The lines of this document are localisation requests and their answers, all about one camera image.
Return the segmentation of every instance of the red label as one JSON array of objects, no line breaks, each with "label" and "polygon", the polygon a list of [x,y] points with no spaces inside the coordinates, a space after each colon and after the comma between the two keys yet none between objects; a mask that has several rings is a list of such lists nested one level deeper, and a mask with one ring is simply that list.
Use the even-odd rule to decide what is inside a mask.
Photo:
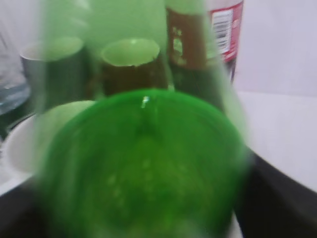
[{"label": "red label", "polygon": [[243,2],[209,12],[216,41],[225,62],[229,62],[237,56],[242,12]]},{"label": "red label", "polygon": [[205,69],[214,58],[204,27],[205,16],[186,15],[167,8],[168,56],[188,69]]}]

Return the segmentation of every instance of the green plastic bottle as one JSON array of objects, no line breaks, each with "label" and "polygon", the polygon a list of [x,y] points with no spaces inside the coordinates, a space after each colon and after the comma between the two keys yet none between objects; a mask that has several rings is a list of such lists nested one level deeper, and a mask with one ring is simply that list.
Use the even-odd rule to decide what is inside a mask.
[{"label": "green plastic bottle", "polygon": [[[72,238],[224,236],[248,168],[243,114],[205,20],[195,22],[213,52],[203,68],[186,74],[170,48],[169,11],[198,7],[206,19],[203,1],[44,6],[36,138],[45,125],[55,130],[38,148],[37,185],[53,229]],[[206,52],[188,60],[206,62]],[[206,84],[195,78],[202,70]],[[85,100],[96,102],[72,117],[54,110]]]}]

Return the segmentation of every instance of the cup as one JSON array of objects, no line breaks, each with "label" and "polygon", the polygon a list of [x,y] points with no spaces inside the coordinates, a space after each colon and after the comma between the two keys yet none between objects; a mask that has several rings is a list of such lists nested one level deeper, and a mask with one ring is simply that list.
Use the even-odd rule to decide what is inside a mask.
[{"label": "cup", "polygon": [[92,97],[89,55],[79,38],[37,42],[25,47],[20,55],[33,101],[42,110]]},{"label": "cup", "polygon": [[107,96],[146,88],[168,88],[159,45],[149,39],[131,38],[102,50],[101,82]]},{"label": "cup", "polygon": [[73,237],[217,237],[246,173],[245,147],[215,107],[167,90],[96,102],[54,138],[39,174]]}]

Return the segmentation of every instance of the barcode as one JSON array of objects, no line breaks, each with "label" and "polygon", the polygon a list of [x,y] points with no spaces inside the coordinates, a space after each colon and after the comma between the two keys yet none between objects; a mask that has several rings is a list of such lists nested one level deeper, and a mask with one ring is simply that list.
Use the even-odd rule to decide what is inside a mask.
[{"label": "barcode", "polygon": [[230,50],[232,18],[232,9],[217,11],[212,15],[212,27],[221,54]]}]

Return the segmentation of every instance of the brown cup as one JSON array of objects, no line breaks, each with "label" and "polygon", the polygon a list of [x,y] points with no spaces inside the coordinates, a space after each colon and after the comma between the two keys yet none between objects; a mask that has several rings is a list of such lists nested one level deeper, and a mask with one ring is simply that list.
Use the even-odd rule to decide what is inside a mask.
[{"label": "brown cup", "polygon": [[144,88],[168,88],[163,57],[153,40],[117,41],[102,51],[101,82],[107,96]]},{"label": "brown cup", "polygon": [[80,39],[63,37],[50,44],[35,43],[25,47],[20,56],[33,102],[41,110],[90,99],[92,71]]}]

